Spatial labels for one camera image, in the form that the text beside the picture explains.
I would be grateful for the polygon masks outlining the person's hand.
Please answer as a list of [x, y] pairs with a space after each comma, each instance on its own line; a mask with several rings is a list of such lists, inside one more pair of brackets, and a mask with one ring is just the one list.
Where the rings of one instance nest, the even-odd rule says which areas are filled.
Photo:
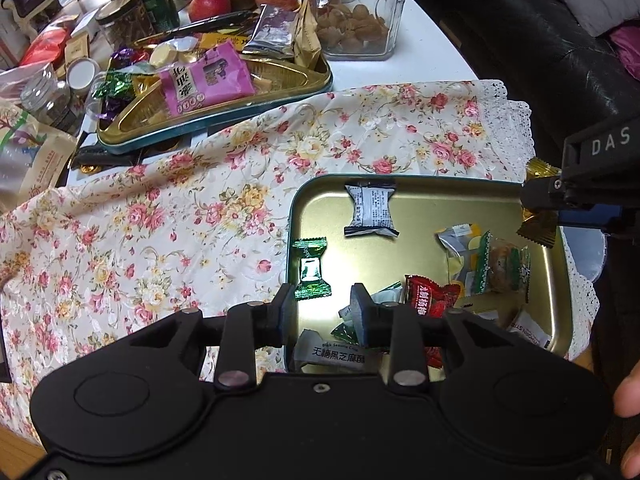
[[[640, 412], [640, 362], [634, 366], [618, 385], [614, 396], [614, 411], [617, 416], [629, 418]], [[636, 478], [640, 472], [639, 437], [629, 445], [620, 463], [620, 472], [625, 479]]]

